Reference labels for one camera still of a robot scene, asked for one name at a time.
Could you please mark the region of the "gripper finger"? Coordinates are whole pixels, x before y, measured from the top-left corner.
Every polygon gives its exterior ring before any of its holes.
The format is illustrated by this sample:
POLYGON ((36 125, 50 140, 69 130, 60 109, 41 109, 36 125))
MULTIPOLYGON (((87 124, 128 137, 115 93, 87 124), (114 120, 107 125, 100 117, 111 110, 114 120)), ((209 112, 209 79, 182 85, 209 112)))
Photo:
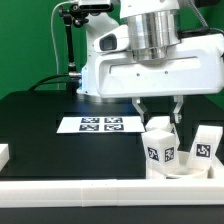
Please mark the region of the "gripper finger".
POLYGON ((181 109, 184 103, 182 95, 174 96, 175 107, 171 113, 170 120, 172 123, 179 124, 182 120, 181 109))
POLYGON ((132 99, 132 105, 136 109, 136 111, 139 113, 141 122, 145 121, 145 114, 147 112, 147 108, 145 107, 144 103, 141 101, 140 98, 134 97, 132 99))

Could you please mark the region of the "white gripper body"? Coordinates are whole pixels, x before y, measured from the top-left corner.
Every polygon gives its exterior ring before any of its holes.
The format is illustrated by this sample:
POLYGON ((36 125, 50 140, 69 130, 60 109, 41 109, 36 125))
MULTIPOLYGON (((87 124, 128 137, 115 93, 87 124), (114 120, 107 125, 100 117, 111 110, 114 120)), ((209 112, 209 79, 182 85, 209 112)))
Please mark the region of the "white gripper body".
POLYGON ((130 52, 104 54, 95 65, 104 98, 217 93, 224 88, 224 36, 186 38, 160 60, 136 62, 130 52))

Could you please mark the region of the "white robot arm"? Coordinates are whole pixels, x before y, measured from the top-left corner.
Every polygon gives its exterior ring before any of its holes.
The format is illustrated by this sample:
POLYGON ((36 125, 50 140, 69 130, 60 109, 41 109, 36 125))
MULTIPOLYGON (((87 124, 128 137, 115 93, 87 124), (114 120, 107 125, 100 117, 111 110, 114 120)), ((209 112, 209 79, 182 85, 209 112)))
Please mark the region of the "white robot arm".
POLYGON ((143 97, 172 96, 181 120, 185 95, 224 86, 224 35, 208 26, 181 31, 179 11, 195 0, 79 0, 87 24, 87 63, 78 92, 130 98, 142 118, 143 97))

